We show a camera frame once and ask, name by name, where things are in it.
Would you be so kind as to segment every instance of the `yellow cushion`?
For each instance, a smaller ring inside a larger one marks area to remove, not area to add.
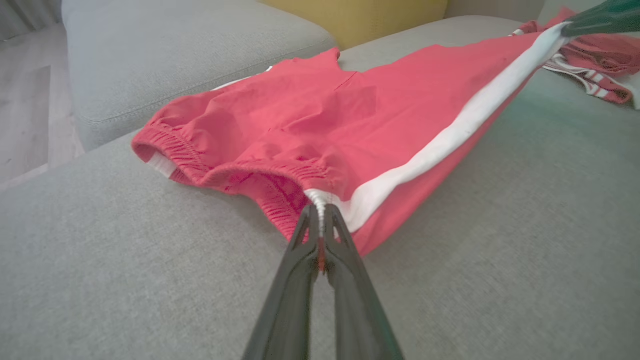
[[[262,0],[322,26],[341,49],[441,20],[448,0]]]

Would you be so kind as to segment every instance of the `gray fabric upholstery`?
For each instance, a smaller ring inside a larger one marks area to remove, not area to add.
[[[0,41],[59,23],[60,1],[0,1]]]
[[[511,27],[451,19],[345,51],[342,65],[476,41],[480,25]],[[406,358],[638,359],[639,128],[638,112],[538,72],[365,259]],[[284,239],[248,199],[152,171],[131,136],[0,194],[0,359],[241,355]],[[333,359],[319,282],[312,358]]]
[[[536,19],[544,0],[449,0],[445,17],[485,15],[517,21]]]
[[[335,45],[255,1],[66,0],[76,124],[86,150],[141,128],[172,99]]]

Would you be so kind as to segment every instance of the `red clothing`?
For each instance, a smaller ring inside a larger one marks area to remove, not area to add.
[[[524,33],[545,31],[576,13],[562,7],[545,26],[529,21],[520,27]],[[609,76],[633,75],[640,71],[640,38],[619,34],[583,35],[570,42],[560,53],[569,65],[596,70]]]
[[[286,238],[310,200],[334,203],[364,255],[451,173],[544,54],[564,44],[556,33],[435,45],[366,72],[341,70],[337,49],[285,60],[172,101],[132,146],[174,181],[254,199]]]
[[[544,31],[575,12],[562,8],[546,26],[530,21],[512,35]],[[640,110],[640,38],[617,34],[584,35],[563,46],[543,66],[580,81],[588,95]]]

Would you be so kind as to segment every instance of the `white trim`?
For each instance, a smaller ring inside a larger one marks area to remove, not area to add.
[[[271,69],[273,69],[273,66],[270,66],[267,70],[265,70],[265,72],[267,72],[267,71],[269,71],[269,70],[271,70]],[[247,80],[248,78],[251,78],[251,76],[247,76],[246,78],[242,78],[242,79],[240,79],[240,80],[233,80],[233,81],[230,81],[230,82],[228,82],[228,83],[226,83],[226,84],[224,84],[224,85],[220,85],[220,86],[218,86],[217,88],[215,88],[215,89],[213,89],[213,90],[210,90],[210,91],[216,91],[216,90],[220,90],[220,89],[222,89],[222,88],[226,88],[226,87],[227,87],[227,86],[229,86],[229,85],[233,85],[233,84],[235,84],[235,83],[239,83],[240,81],[242,81],[242,80]]]
[[[569,22],[564,22],[542,33],[529,49],[478,91],[456,120],[408,163],[360,185],[350,200],[341,201],[336,195],[318,189],[306,190],[319,214],[324,214],[324,205],[334,204],[340,209],[349,231],[361,228],[398,185],[431,170],[464,144],[540,65],[567,44],[571,39],[561,34],[567,25]]]
[[[162,175],[164,175],[167,178],[171,177],[175,169],[178,167],[173,161],[169,160],[168,158],[166,158],[164,155],[162,155],[157,151],[151,157],[151,160],[147,162],[147,165],[156,169],[158,172],[160,172]]]

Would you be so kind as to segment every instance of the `sofa cushion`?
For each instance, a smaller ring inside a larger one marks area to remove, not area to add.
[[[343,65],[500,23],[429,24],[345,51]],[[365,258],[407,359],[640,357],[638,126],[557,74],[532,78]],[[131,137],[0,194],[1,359],[241,357],[285,240],[248,199],[147,168]],[[332,292],[318,283],[312,358],[333,359]]]
[[[76,124],[86,150],[168,101],[335,45],[319,26],[255,1],[66,0]]]

